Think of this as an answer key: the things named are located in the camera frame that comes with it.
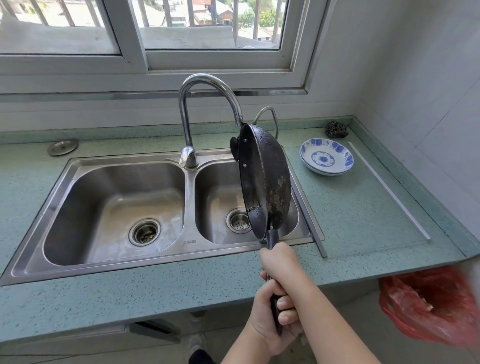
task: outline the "faucet spout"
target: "faucet spout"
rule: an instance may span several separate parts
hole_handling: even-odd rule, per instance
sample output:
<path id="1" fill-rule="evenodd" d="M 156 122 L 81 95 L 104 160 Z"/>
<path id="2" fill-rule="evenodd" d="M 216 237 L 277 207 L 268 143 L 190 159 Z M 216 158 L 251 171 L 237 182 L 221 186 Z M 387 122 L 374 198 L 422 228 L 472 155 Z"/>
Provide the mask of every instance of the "faucet spout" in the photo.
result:
<path id="1" fill-rule="evenodd" d="M 190 88 L 196 84 L 210 85 L 220 91 L 220 93 L 225 96 L 225 98 L 228 100 L 228 103 L 232 107 L 233 116 L 235 118 L 235 125 L 238 127 L 241 127 L 243 125 L 243 114 L 241 112 L 240 103 L 235 94 L 233 93 L 232 89 L 225 82 L 207 73 L 196 73 L 187 77 L 187 79 L 183 82 L 179 92 L 180 116 L 183 126 L 183 132 L 185 133 L 185 144 L 186 146 L 192 147 L 191 150 L 188 149 L 188 153 L 185 151 L 185 156 L 182 150 L 183 157 L 180 159 L 180 163 L 183 164 L 185 160 L 188 160 L 188 162 L 186 162 L 185 165 L 181 165 L 181 167 L 187 168 L 194 168 L 198 165 L 195 149 L 193 148 L 192 133 L 190 131 L 190 120 L 187 111 L 187 94 Z"/>

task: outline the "green speckled countertop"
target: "green speckled countertop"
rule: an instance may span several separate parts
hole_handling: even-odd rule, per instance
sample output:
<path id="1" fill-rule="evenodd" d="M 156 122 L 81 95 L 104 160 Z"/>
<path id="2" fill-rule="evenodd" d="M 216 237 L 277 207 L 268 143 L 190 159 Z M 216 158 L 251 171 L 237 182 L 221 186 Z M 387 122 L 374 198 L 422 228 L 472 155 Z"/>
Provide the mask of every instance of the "green speckled countertop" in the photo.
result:
<path id="1" fill-rule="evenodd" d="M 225 148 L 232 133 L 195 135 L 195 148 Z M 325 234 L 327 259 L 314 243 L 297 245 L 317 285 L 341 283 L 465 259 L 424 209 L 354 134 L 351 141 L 432 240 L 414 225 L 356 157 L 352 171 L 324 177 L 300 161 L 301 143 L 322 128 L 282 130 L 284 146 Z M 82 141 L 63 157 L 48 143 L 0 145 L 0 269 L 30 227 L 68 159 L 176 151 L 183 136 Z M 0 287 L 0 342 L 87 328 L 252 298 L 262 284 L 257 252 Z"/>

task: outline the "window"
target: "window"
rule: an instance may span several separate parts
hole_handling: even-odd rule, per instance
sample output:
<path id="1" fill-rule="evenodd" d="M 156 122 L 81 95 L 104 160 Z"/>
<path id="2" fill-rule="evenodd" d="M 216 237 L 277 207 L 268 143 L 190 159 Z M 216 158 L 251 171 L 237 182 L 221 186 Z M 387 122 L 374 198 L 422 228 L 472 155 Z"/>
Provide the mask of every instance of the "window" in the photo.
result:
<path id="1" fill-rule="evenodd" d="M 0 93 L 302 88 L 326 0 L 0 0 Z"/>

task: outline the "human hand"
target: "human hand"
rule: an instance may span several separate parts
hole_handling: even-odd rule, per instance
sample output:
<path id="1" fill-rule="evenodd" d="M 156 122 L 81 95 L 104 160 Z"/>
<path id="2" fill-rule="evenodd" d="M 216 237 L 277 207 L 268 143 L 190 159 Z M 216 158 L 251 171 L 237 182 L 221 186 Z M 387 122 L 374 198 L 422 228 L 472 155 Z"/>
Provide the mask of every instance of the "human hand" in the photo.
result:
<path id="1" fill-rule="evenodd" d="M 271 250 L 261 249 L 260 260 L 264 271 L 287 290 L 291 282 L 294 285 L 298 282 L 299 273 L 304 273 L 295 251 L 284 242 L 277 243 Z M 266 279 L 265 272 L 262 272 L 262 277 Z"/>
<path id="2" fill-rule="evenodd" d="M 273 294 L 281 296 L 277 307 L 282 310 L 278 321 L 283 325 L 282 336 L 279 336 L 273 320 L 270 297 Z M 255 294 L 252 313 L 245 330 L 257 335 L 264 344 L 270 356 L 280 354 L 303 331 L 297 310 L 285 290 L 274 279 L 268 280 Z"/>

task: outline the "window glass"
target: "window glass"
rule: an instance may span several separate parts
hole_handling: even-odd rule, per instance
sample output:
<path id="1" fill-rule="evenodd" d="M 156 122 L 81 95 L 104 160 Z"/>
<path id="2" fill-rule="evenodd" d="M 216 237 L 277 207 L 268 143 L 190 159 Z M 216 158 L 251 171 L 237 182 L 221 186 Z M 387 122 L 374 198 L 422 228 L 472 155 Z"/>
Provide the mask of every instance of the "window glass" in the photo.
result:
<path id="1" fill-rule="evenodd" d="M 0 0 L 1 54 L 119 54 L 96 0 Z"/>
<path id="2" fill-rule="evenodd" d="M 132 0 L 132 5 L 146 49 L 279 49 L 287 3 L 240 0 L 237 29 L 233 0 Z"/>

